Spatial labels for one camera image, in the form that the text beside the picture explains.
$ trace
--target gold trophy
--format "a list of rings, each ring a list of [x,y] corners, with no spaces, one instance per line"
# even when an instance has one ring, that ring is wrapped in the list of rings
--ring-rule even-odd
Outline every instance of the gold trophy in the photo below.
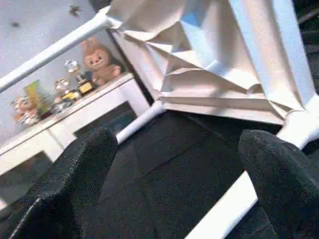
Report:
[[[75,77],[76,81],[78,82],[78,91],[81,95],[86,95],[94,90],[93,84],[86,79],[77,61],[68,60],[65,62],[65,67],[71,76]]]
[[[69,98],[75,101],[81,97],[77,91],[70,90],[70,84],[64,78],[55,81],[55,89],[59,92],[61,99]]]

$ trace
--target plush toy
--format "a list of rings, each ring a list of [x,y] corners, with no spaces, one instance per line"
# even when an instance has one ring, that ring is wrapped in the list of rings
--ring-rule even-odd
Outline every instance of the plush toy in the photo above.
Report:
[[[97,41],[95,37],[82,42],[84,65],[92,72],[92,81],[103,85],[121,74],[121,67],[111,64],[113,58],[106,46]]]
[[[40,121],[36,104],[29,97],[19,97],[14,102],[14,109],[17,112],[14,118],[21,124],[31,126]]]

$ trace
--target white tube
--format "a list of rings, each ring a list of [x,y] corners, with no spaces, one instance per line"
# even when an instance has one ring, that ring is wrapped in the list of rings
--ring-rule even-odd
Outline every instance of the white tube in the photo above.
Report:
[[[257,200],[253,183],[245,171],[185,238],[225,238]]]
[[[68,51],[73,46],[77,45],[84,39],[93,35],[104,27],[110,27],[106,13],[109,6],[101,9],[90,21],[83,24],[70,34],[55,42],[53,45],[46,48],[41,53],[37,54],[21,66],[15,68],[6,76],[0,79],[0,93],[14,85],[24,77],[30,75],[40,67],[46,65],[56,57]]]
[[[291,111],[277,137],[301,150],[307,143],[319,138],[319,118],[307,111]]]
[[[146,125],[149,121],[154,119],[156,116],[165,112],[165,109],[161,101],[155,101],[152,106],[145,111],[141,116],[135,119],[127,127],[125,127],[121,132],[116,135],[118,143],[123,143],[128,137]]]

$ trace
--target brown bear toy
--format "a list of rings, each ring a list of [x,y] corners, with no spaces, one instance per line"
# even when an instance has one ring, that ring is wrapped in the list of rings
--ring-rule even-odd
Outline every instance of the brown bear toy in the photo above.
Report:
[[[95,37],[82,42],[84,65],[93,72],[92,81],[104,85],[121,74],[121,67],[111,63],[111,54]]]

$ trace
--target shelf top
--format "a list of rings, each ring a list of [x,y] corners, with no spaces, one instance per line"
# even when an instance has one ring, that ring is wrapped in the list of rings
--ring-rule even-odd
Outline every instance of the shelf top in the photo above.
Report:
[[[25,142],[29,138],[35,136],[38,133],[50,128],[54,124],[58,123],[59,121],[63,120],[64,118],[68,117],[69,115],[73,114],[74,112],[78,111],[79,109],[83,108],[84,106],[90,104],[91,102],[95,101],[96,99],[100,98],[101,96],[107,94],[108,92],[114,90],[115,88],[119,87],[120,85],[124,84],[125,82],[131,80],[133,78],[132,73],[123,73],[119,77],[115,78],[111,82],[107,83],[104,86],[94,90],[93,92],[89,93],[88,95],[82,97],[81,99],[77,100],[72,106],[65,109],[63,112],[58,113],[56,115],[52,115],[39,123],[25,129],[18,135],[6,140],[0,146],[0,155],[4,154],[5,152],[9,151],[10,149],[16,147],[17,145]]]

